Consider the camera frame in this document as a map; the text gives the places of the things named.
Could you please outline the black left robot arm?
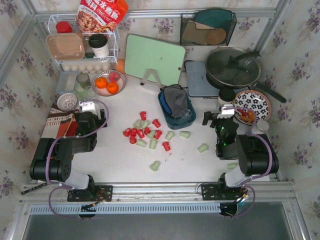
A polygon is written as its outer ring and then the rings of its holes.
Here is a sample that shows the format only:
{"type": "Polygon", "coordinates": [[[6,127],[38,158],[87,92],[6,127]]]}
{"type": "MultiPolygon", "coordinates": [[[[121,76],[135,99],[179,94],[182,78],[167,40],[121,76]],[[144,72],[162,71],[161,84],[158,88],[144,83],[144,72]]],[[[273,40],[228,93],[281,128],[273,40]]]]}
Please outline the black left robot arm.
{"type": "Polygon", "coordinates": [[[29,167],[32,180],[51,181],[70,187],[68,201],[93,201],[98,187],[93,177],[72,168],[75,154],[92,152],[97,145],[97,130],[107,127],[104,109],[100,116],[85,111],[75,113],[77,129],[75,136],[41,138],[29,167]]]}

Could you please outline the red capsule top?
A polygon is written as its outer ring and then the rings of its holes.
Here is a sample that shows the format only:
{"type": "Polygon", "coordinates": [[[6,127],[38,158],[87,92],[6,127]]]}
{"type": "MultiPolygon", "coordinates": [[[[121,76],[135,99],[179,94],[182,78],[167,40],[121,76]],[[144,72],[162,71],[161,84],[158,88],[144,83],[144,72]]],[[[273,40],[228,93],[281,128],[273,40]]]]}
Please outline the red capsule top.
{"type": "Polygon", "coordinates": [[[145,111],[141,111],[139,114],[142,121],[147,120],[147,113],[145,111]]]}

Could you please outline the blue cloth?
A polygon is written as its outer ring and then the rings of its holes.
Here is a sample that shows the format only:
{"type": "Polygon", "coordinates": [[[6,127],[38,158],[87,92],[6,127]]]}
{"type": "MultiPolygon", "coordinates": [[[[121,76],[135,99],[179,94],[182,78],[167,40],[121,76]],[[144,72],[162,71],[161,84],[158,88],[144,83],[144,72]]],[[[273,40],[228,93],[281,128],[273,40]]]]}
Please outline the blue cloth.
{"type": "Polygon", "coordinates": [[[158,100],[164,112],[172,116],[174,108],[173,95],[168,91],[162,90],[158,95],[158,100]]]}

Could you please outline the grey cloth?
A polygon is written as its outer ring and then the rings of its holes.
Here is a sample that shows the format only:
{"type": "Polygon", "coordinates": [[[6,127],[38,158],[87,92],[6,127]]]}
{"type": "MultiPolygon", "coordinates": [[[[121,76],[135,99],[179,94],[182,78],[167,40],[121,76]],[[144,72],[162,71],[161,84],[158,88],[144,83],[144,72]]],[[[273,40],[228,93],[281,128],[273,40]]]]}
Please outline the grey cloth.
{"type": "Polygon", "coordinates": [[[174,107],[173,107],[173,113],[171,115],[173,118],[176,116],[176,113],[178,110],[188,108],[186,92],[179,85],[175,84],[172,86],[168,86],[164,90],[171,93],[172,96],[174,97],[174,107]]]}

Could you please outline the teal plastic storage basket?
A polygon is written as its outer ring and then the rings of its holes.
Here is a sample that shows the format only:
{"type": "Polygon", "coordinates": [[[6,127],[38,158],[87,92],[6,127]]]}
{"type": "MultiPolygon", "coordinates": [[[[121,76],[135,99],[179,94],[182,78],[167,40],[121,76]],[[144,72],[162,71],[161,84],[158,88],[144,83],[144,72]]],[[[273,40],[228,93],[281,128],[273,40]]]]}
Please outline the teal plastic storage basket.
{"type": "Polygon", "coordinates": [[[157,95],[167,126],[172,130],[189,127],[197,114],[186,91],[178,84],[165,87],[157,95]]]}

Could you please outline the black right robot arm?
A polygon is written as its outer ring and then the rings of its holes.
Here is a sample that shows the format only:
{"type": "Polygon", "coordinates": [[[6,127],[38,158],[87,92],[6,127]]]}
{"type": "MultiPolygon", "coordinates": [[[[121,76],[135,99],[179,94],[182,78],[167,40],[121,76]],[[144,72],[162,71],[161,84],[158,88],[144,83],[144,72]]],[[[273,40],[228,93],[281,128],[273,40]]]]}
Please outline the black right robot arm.
{"type": "Polygon", "coordinates": [[[220,160],[238,160],[238,165],[216,182],[203,184],[201,194],[204,200],[235,200],[245,193],[245,183],[276,174],[280,165],[266,134],[238,134],[239,124],[232,117],[218,115],[206,111],[202,124],[211,121],[210,127],[215,130],[216,156],[220,160]]]}

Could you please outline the clear plastic cup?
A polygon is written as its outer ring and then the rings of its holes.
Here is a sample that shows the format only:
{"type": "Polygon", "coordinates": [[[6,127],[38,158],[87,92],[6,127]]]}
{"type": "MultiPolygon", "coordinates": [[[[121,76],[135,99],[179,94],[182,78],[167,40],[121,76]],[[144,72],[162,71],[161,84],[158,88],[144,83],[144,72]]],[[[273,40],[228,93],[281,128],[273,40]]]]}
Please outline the clear plastic cup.
{"type": "Polygon", "coordinates": [[[177,125],[182,125],[188,123],[192,118],[192,111],[188,108],[178,110],[176,112],[176,116],[174,117],[174,121],[177,125]]]}

